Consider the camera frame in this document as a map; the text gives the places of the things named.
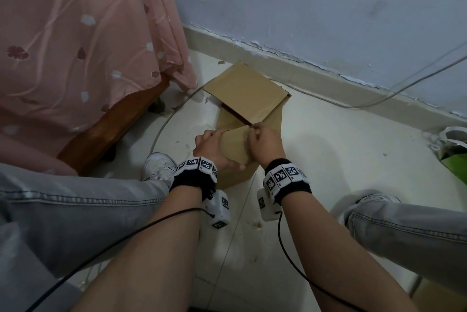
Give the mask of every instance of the tiled floor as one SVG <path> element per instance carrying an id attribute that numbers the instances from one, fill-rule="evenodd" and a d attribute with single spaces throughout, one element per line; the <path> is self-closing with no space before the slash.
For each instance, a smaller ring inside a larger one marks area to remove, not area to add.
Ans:
<path id="1" fill-rule="evenodd" d="M 230 64 L 191 52 L 199 84 Z M 314 195 L 331 212 L 349 195 L 378 189 L 403 202 L 446 209 L 467 208 L 467 187 L 437 161 L 419 130 L 365 111 L 335 107 L 287 88 L 292 97 L 283 109 L 282 136 L 287 156 L 301 167 Z M 146 113 L 118 143 L 114 162 L 101 164 L 94 176 L 140 177 L 155 135 L 172 107 L 184 99 L 171 86 L 162 99 L 166 114 Z M 155 151 L 184 160 L 194 138 L 213 129 L 218 104 L 203 91 L 175 114 L 162 132 Z M 196 256 L 193 305 L 234 311 L 318 311 L 307 283 L 287 262 L 277 240 L 277 221 L 263 222 L 256 201 L 264 172 L 228 189 L 232 222 L 219 231 L 205 222 Z M 283 241 L 299 263 L 286 222 Z M 414 274 L 384 259 L 378 260 L 408 289 Z M 76 281 L 83 279 L 80 273 Z"/>

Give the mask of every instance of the white sneaker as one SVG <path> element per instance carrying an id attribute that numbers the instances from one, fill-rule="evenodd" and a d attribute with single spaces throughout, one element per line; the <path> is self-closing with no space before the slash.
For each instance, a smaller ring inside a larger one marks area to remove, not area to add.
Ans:
<path id="1" fill-rule="evenodd" d="M 172 186 L 174 182 L 174 174 L 177 165 L 169 156 L 155 152 L 150 154 L 143 165 L 143 171 L 141 172 L 141 181 L 145 180 L 161 180 Z"/>
<path id="2" fill-rule="evenodd" d="M 397 197 L 394 197 L 392 195 L 384 195 L 382 193 L 374 193 L 374 194 L 368 194 L 365 195 L 364 197 L 361 197 L 355 203 L 352 205 L 348 206 L 345 210 L 342 211 L 342 214 L 339 215 L 337 218 L 337 221 L 347 227 L 347 220 L 350 216 L 350 213 L 355 210 L 360 204 L 362 203 L 369 203 L 371 201 L 388 201 L 391 203 L 402 203 Z"/>

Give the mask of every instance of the wooden bed frame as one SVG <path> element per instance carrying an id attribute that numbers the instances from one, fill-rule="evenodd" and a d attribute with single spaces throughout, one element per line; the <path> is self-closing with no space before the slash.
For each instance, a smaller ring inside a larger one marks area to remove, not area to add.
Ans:
<path id="1" fill-rule="evenodd" d="M 169 76 L 162 73 L 161 77 L 161 82 L 155 87 L 121 99 L 93 127 L 73 138 L 57 159 L 68 164 L 79 175 L 89 174 L 99 159 L 169 87 Z"/>

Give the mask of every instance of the cardboard box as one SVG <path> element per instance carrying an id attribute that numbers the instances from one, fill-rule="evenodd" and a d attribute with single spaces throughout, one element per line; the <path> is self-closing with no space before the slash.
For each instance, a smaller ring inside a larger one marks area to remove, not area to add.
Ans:
<path id="1" fill-rule="evenodd" d="M 244 171 L 222 171 L 218 189 L 250 179 L 259 164 L 248 151 L 249 126 L 263 121 L 281 132 L 282 107 L 289 92 L 242 62 L 237 62 L 205 85 L 204 90 L 222 102 L 216 128 L 226 129 L 220 141 L 222 153 L 233 161 L 245 164 Z"/>

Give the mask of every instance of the pink fabric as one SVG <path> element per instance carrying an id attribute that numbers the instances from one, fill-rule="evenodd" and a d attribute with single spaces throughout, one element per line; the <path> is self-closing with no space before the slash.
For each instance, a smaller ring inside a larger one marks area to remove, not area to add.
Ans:
<path id="1" fill-rule="evenodd" d="M 197 86 L 174 0 L 0 0 L 0 161 L 55 157 L 120 99 L 168 73 Z"/>

